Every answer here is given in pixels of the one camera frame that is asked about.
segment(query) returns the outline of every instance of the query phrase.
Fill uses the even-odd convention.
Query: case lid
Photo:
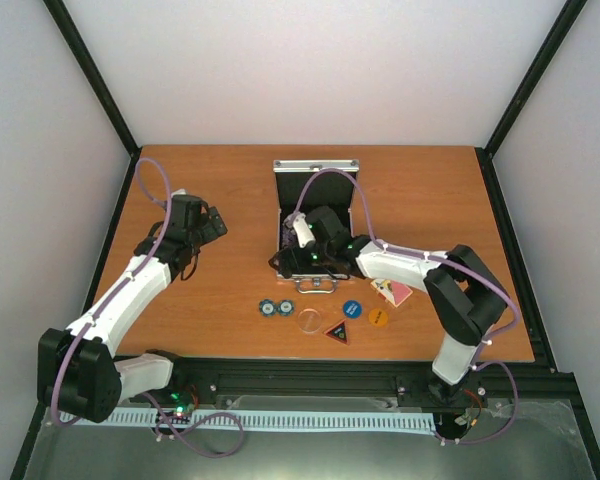
[[[273,171],[280,208],[293,209],[298,202],[302,188],[311,175],[323,168],[337,168],[358,177],[358,160],[276,160]],[[303,210],[322,205],[349,209],[353,201],[353,184],[348,178],[337,173],[324,173],[317,177],[307,190],[302,202]]]

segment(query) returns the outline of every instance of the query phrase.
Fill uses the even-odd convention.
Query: black metal frame
[[[43,1],[130,155],[129,168],[116,202],[115,211],[84,305],[84,310],[87,310],[95,300],[96,290],[113,242],[113,236],[131,186],[135,165],[140,155],[140,148],[133,139],[62,0]],[[556,371],[555,359],[551,352],[551,346],[493,166],[493,158],[498,148],[585,3],[586,0],[566,1],[489,142],[485,148],[476,148],[476,156],[535,356],[535,362],[532,364],[510,364],[518,383],[520,397],[566,399],[571,402],[594,473],[597,478],[600,478],[600,450],[584,408],[582,397],[573,374]],[[187,370],[196,378],[200,400],[216,403],[219,396],[224,399],[246,394],[396,396],[400,400],[397,388],[401,379],[420,374],[430,364],[424,362],[324,362],[189,358],[186,359],[186,365]],[[496,367],[481,372],[480,381],[491,397],[506,398],[510,396],[509,380]],[[15,464],[11,476],[12,480],[24,478],[44,412],[45,408],[39,404]]]

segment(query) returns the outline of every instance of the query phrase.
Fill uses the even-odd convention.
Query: yellow token
[[[369,323],[374,327],[384,327],[389,323],[389,314],[381,308],[374,308],[369,312]]]

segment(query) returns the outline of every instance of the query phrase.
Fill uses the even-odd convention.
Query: blue poker chip
[[[261,301],[260,313],[265,317],[273,317],[276,314],[276,304],[272,300]]]
[[[291,300],[283,300],[278,305],[278,313],[284,317],[288,317],[293,313],[295,307]]]
[[[358,318],[362,315],[362,305],[355,300],[349,300],[342,306],[342,311],[348,318]]]

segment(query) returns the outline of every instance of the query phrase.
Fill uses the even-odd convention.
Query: robotic arm
[[[432,365],[436,380],[429,384],[433,397],[447,403],[465,378],[482,338],[502,316],[505,302],[482,283],[429,257],[459,263],[502,289],[489,269],[467,246],[448,252],[429,252],[424,259],[397,253],[405,250],[386,244],[383,248],[367,235],[351,237],[336,213],[319,207],[308,215],[299,213],[288,220],[298,246],[308,252],[314,263],[340,274],[359,278],[394,280],[429,294],[445,330],[442,346]],[[281,275],[289,277],[297,252],[280,250],[269,262]],[[467,282],[466,288],[459,283]]]
[[[40,402],[51,405],[67,350],[87,325],[90,328],[78,344],[60,387],[60,410],[102,422],[121,401],[169,384],[174,356],[166,352],[151,351],[119,362],[113,358],[140,313],[178,275],[184,279],[184,271],[194,258],[195,271],[200,248],[225,235],[227,227],[215,207],[183,190],[175,192],[169,224],[162,225],[166,229],[162,242],[146,265],[134,274],[156,241],[153,235],[160,226],[160,222],[153,225],[147,238],[134,250],[123,274],[93,307],[66,330],[49,329],[40,338]]]

